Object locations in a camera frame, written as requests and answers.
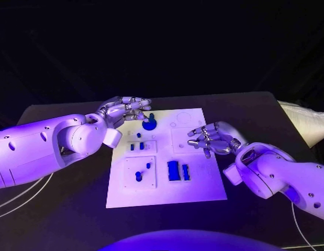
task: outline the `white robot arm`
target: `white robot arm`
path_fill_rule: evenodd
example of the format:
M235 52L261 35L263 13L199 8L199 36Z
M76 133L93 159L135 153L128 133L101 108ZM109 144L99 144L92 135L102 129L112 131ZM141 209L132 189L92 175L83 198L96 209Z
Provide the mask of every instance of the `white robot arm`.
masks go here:
M235 185L245 182L252 192L268 199L283 192L299 208L324 219L324 166L317 163L297 163L276 146L248 144L238 130L225 122L198 128L189 133L198 140L189 144L202 147L206 156L211 151L237 154L235 163L225 174Z
M0 131L0 188L39 180L91 156L105 143L115 148L127 120L145 120L151 100L115 97L98 111L73 114Z

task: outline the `cable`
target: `cable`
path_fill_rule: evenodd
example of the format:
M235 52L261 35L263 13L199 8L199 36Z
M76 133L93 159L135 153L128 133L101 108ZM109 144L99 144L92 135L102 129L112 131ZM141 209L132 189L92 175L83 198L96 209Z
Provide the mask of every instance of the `cable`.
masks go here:
M303 239L306 240L309 246L313 248L315 251L317 251L317 249L313 247L312 243L309 242L303 232L302 232L302 229L300 229L300 225L299 225L299 221L297 221L297 217L296 217L296 211L294 211L294 203L293 203L293 216L294 216L294 221L296 221L296 225L297 225L297 228L299 228L299 231L300 231L300 234L302 234L302 237Z
M34 187L36 185L40 183L40 181L43 180L44 178L41 178L37 183L17 196L14 197L10 201L7 201L4 204L0 204L0 208L8 204L11 203L20 196L23 196Z
M36 198L36 196L40 194L40 192L43 191L44 187L47 186L47 184L49 184L49 182L52 180L53 174L54 173L52 173L52 176L50 176L50 178L47 180L47 183L41 187L40 191L34 194L34 196L17 208L14 208L10 212L7 212L5 214L2 214L0 217L7 216L10 213L13 213L17 209L20 209Z

